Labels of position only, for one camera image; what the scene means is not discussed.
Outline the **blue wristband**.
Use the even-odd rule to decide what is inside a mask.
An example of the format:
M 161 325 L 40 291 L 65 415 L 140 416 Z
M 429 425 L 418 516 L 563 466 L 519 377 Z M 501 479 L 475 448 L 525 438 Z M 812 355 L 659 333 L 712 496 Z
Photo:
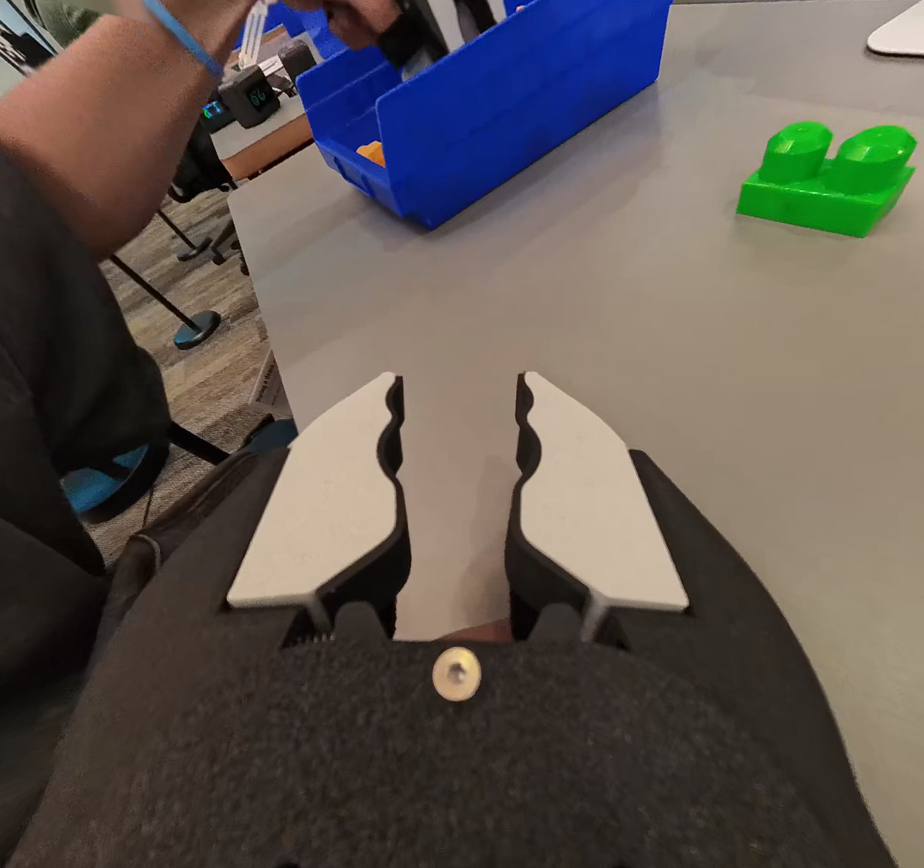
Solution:
M 160 0 L 141 0 L 147 13 L 202 65 L 214 81 L 221 81 L 224 68 Z

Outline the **blue plastic bin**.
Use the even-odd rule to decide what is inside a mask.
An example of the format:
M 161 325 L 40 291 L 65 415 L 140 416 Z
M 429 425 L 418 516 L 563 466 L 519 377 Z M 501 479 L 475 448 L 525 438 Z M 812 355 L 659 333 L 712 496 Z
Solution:
M 321 10 L 301 11 L 276 1 L 268 8 L 265 30 L 282 25 L 292 39 L 305 41 L 319 64 L 347 50 L 329 27 L 328 17 Z
M 296 82 L 330 168 L 433 229 L 659 76 L 673 0 L 504 0 L 497 27 L 402 81 L 374 47 Z M 358 155 L 380 141 L 386 167 Z

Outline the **person's teal shoe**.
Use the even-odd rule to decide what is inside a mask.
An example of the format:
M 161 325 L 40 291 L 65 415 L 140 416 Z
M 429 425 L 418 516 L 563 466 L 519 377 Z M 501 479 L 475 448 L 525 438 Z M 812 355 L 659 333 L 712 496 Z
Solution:
M 60 480 L 64 497 L 76 515 L 86 516 L 120 493 L 142 466 L 150 447 L 138 447 L 105 460 L 101 466 L 77 469 Z

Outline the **wood-edged side table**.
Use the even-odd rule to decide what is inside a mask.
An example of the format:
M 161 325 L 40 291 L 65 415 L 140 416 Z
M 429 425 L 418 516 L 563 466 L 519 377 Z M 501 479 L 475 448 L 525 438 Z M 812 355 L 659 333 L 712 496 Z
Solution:
M 245 129 L 237 121 L 211 135 L 215 153 L 235 182 L 277 165 L 313 142 L 297 93 L 279 95 L 280 108 L 259 125 Z

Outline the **person's left forearm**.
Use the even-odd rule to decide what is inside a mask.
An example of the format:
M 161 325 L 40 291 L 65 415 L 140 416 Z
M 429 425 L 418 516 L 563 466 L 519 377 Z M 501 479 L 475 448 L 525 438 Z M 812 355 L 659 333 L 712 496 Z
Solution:
M 160 25 L 103 16 L 2 96 L 2 152 L 106 259 L 160 208 L 214 83 Z

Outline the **black pole stand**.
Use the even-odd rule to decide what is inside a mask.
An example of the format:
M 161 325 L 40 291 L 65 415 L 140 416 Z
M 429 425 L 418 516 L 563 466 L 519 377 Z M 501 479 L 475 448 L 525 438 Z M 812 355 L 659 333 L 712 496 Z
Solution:
M 178 350 L 187 351 L 198 347 L 210 338 L 221 324 L 221 316 L 216 311 L 201 311 L 192 316 L 184 313 L 117 255 L 110 256 L 109 261 L 149 297 L 179 320 L 180 327 L 173 338 L 173 343 Z

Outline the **black framed sign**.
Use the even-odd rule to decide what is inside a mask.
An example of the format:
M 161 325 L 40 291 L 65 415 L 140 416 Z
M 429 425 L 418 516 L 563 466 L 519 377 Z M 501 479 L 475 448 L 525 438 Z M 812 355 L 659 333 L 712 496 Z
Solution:
M 1 0 L 3 63 L 28 77 L 57 53 L 57 45 L 31 18 L 22 0 Z

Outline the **green two-stud block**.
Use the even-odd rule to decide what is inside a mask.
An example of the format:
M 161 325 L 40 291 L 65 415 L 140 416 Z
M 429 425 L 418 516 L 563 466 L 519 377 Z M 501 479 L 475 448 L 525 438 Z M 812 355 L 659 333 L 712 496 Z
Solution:
M 742 184 L 736 213 L 851 238 L 865 238 L 889 215 L 916 172 L 912 133 L 895 125 L 861 130 L 828 155 L 823 123 L 791 123 L 766 145 Z

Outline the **grey desk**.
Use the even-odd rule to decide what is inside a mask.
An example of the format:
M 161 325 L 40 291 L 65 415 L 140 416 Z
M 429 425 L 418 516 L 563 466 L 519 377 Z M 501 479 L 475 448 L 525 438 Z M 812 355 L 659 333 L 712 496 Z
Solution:
M 506 611 L 535 371 L 758 574 L 901 866 L 922 866 L 922 170 L 860 240 L 735 206 L 788 123 L 922 140 L 922 63 L 866 50 L 912 1 L 676 5 L 655 85 L 432 232 L 315 147 L 231 199 L 297 425 L 404 377 L 399 639 Z

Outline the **white folding stand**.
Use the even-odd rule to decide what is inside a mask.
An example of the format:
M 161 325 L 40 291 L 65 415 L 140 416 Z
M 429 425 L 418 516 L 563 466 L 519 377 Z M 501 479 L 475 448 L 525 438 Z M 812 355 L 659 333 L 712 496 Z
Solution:
M 276 2 L 277 0 L 257 0 L 250 8 L 237 52 L 238 70 L 257 65 L 269 11 Z
M 923 0 L 873 30 L 867 49 L 880 56 L 923 58 Z

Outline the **printed paper sheet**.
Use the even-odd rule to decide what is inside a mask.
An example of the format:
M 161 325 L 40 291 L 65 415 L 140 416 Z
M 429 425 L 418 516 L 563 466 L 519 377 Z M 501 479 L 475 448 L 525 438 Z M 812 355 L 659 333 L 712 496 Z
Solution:
M 249 396 L 248 406 L 266 414 L 292 417 L 282 376 L 271 350 L 267 351 L 260 366 L 260 372 Z

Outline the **person's dark sweatshirt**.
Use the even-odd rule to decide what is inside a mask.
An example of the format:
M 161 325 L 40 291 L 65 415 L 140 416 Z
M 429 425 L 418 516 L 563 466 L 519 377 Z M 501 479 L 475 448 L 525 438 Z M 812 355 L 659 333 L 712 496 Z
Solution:
M 2 866 L 29 825 L 90 669 L 141 591 L 256 468 L 226 458 L 109 572 L 61 485 L 165 444 L 160 372 L 97 262 L 17 165 L 1 163 Z

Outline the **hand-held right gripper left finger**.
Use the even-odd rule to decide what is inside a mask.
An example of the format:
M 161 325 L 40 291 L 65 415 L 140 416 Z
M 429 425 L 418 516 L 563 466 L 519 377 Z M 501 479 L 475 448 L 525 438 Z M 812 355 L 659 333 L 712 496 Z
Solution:
M 313 635 L 339 612 L 373 609 L 386 638 L 411 570 L 403 462 L 403 378 L 384 372 L 299 433 L 232 582 L 233 610 L 295 608 Z

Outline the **black office chair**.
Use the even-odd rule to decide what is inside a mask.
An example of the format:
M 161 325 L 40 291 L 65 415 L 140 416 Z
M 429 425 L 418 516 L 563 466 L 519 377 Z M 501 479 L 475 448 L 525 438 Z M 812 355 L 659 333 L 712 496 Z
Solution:
M 181 156 L 168 195 L 179 204 L 188 204 L 205 192 L 227 193 L 236 190 L 237 182 L 219 159 L 210 132 L 202 122 L 197 121 Z M 189 250 L 177 254 L 179 261 L 191 261 L 209 252 L 213 263 L 223 264 L 237 254 L 240 273 L 249 275 L 248 264 L 240 248 L 233 219 L 228 219 L 217 238 L 205 238 L 199 244 L 192 243 L 178 228 L 174 231 L 189 246 Z

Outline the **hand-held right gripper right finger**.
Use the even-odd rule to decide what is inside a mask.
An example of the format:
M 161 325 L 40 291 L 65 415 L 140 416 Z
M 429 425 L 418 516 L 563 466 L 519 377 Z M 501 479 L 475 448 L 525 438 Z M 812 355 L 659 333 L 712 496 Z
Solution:
M 516 379 L 519 471 L 505 536 L 512 636 L 563 606 L 581 641 L 628 641 L 636 616 L 687 622 L 689 597 L 623 438 L 535 371 Z

